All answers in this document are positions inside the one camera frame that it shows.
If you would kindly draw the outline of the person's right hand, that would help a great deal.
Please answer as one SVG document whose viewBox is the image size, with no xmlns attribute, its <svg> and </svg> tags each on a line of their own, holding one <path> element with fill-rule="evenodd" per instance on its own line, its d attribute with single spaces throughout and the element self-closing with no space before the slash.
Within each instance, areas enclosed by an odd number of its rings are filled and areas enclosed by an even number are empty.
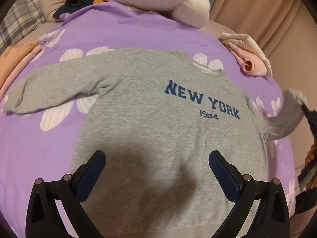
<svg viewBox="0 0 317 238">
<path fill-rule="evenodd" d="M 315 159 L 315 155 L 316 155 L 316 145 L 313 144 L 311 147 L 310 147 L 310 150 L 308 151 L 307 153 L 307 156 L 305 158 L 305 163 L 308 164 L 310 163 L 312 160 Z"/>
</svg>

